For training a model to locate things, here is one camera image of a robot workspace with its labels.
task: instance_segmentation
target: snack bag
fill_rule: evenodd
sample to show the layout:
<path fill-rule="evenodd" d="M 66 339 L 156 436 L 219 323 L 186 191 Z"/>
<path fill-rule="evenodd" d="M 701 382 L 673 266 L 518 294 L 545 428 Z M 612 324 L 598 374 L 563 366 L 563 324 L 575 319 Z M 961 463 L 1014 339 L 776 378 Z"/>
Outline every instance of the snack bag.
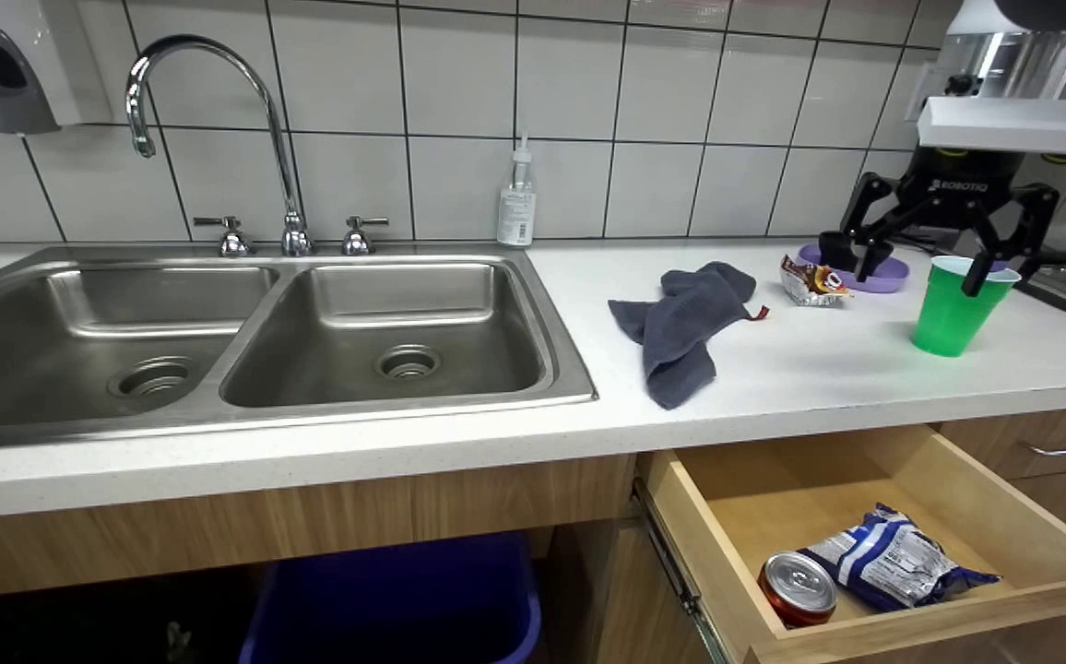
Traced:
<path fill-rule="evenodd" d="M 949 562 L 928 535 L 882 503 L 854 527 L 804 553 L 873 614 L 933 607 L 1001 580 Z"/>

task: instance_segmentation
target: towel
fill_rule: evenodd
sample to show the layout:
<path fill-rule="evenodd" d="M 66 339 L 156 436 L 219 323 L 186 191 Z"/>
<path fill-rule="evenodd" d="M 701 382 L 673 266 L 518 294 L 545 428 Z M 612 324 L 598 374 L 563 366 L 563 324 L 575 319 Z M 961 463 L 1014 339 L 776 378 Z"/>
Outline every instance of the towel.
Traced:
<path fill-rule="evenodd" d="M 621 302 L 607 309 L 634 345 L 643 345 L 644 390 L 657 406 L 674 410 L 714 382 L 709 339 L 749 319 L 746 302 L 755 281 L 727 261 L 709 261 L 697 273 L 663 273 L 661 302 Z"/>

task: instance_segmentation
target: open drawer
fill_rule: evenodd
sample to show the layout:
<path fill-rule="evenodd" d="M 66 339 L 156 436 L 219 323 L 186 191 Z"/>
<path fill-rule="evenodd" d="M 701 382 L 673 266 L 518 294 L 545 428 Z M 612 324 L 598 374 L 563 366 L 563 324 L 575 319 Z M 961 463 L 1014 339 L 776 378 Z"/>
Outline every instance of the open drawer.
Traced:
<path fill-rule="evenodd" d="M 877 660 L 1066 624 L 1066 523 L 925 428 L 657 453 L 644 492 L 729 660 Z M 852 527 L 873 503 L 1001 582 L 882 616 L 841 593 L 829 624 L 786 632 L 759 566 Z"/>

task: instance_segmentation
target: stainless steel sink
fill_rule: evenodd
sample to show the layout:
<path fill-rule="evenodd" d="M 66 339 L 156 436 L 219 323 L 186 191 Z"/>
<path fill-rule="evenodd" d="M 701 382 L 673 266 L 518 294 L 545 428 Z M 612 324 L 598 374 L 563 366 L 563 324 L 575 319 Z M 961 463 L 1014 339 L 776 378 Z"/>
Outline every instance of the stainless steel sink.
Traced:
<path fill-rule="evenodd" d="M 518 251 L 44 251 L 0 273 L 0 446 L 579 398 Z"/>

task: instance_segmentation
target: sink basin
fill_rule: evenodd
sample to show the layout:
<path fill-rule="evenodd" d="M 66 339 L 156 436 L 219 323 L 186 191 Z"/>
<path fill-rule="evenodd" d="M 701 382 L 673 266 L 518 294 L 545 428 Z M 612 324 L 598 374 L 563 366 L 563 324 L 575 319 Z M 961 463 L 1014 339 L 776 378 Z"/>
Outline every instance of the sink basin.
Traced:
<path fill-rule="evenodd" d="M 317 266 L 251 345 L 235 406 L 511 396 L 548 378 L 531 299 L 503 261 Z"/>
<path fill-rule="evenodd" d="M 189 396 L 273 270 L 33 270 L 0 287 L 0 425 L 159 410 Z"/>
<path fill-rule="evenodd" d="M 0 273 L 0 446 L 585 404 L 521 251 L 42 251 Z"/>

